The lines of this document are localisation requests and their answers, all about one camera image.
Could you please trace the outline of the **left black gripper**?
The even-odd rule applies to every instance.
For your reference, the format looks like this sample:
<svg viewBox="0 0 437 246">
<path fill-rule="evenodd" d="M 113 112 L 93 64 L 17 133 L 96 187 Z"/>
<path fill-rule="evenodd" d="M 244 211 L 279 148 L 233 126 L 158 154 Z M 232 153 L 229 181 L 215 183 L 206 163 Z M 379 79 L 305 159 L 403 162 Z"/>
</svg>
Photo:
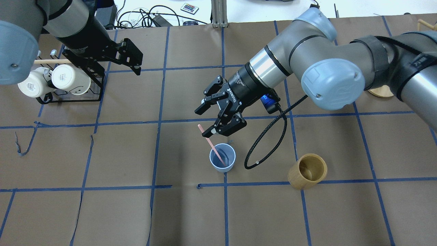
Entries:
<svg viewBox="0 0 437 246">
<path fill-rule="evenodd" d="M 105 69 L 98 62 L 115 62 L 129 67 L 137 76 L 141 74 L 143 53 L 139 48 L 128 38 L 115 43 L 93 15 L 88 16 L 81 30 L 60 37 L 60 41 L 68 48 L 62 54 L 92 80 L 105 77 Z"/>
</svg>

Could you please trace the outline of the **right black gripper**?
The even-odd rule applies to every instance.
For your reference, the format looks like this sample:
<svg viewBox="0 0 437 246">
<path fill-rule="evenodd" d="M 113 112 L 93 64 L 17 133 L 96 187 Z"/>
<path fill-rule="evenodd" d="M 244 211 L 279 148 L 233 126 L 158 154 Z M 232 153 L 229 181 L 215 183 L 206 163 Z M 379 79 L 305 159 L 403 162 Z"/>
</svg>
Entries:
<svg viewBox="0 0 437 246">
<path fill-rule="evenodd" d="M 274 89 L 263 85 L 261 80 L 255 76 L 249 63 L 236 71 L 228 80 L 228 87 L 236 102 L 225 99 L 228 97 L 228 93 L 221 91 L 224 84 L 225 79 L 220 75 L 217 76 L 203 91 L 205 97 L 200 106 L 195 109 L 195 114 L 202 115 L 219 101 L 217 104 L 220 106 L 220 111 L 216 121 L 204 131 L 206 138 L 214 134 L 230 136 L 245 128 L 247 121 L 241 113 L 259 99 L 269 114 L 279 110 L 280 98 L 278 94 Z"/>
</svg>

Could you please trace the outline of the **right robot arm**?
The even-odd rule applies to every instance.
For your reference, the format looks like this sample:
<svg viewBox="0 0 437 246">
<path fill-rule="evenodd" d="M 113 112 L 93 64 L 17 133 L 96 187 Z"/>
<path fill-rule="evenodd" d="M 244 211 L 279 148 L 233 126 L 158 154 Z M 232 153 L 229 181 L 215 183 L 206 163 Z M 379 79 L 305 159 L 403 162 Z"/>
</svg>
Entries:
<svg viewBox="0 0 437 246">
<path fill-rule="evenodd" d="M 412 31 L 392 37 L 365 36 L 334 45 L 337 31 L 311 7 L 228 80 L 217 77 L 195 110 L 217 104 L 217 120 L 203 137 L 230 136 L 246 126 L 245 108 L 294 74 L 304 93 L 324 110 L 339 110 L 363 91 L 389 86 L 398 100 L 436 129 L 436 32 Z"/>
</svg>

